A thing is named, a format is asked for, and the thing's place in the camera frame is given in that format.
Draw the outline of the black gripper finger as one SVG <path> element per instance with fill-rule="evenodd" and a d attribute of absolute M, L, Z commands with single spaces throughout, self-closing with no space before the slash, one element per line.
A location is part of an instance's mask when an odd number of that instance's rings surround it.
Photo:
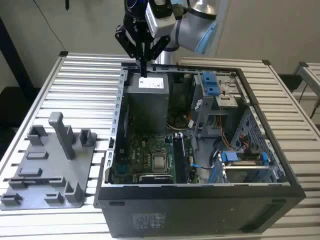
<path fill-rule="evenodd" d="M 166 48 L 169 44 L 171 37 L 169 35 L 165 35 L 159 38 L 155 45 L 151 47 L 153 43 L 153 38 L 151 37 L 144 43 L 144 51 L 143 51 L 143 76 L 147 77 L 147 63 L 151 60 L 155 60 L 160 53 Z"/>
<path fill-rule="evenodd" d="M 115 30 L 115 38 L 130 58 L 135 58 L 140 68 L 141 77 L 145 76 L 145 60 L 140 30 L 136 25 L 127 31 L 125 25 L 118 25 Z"/>

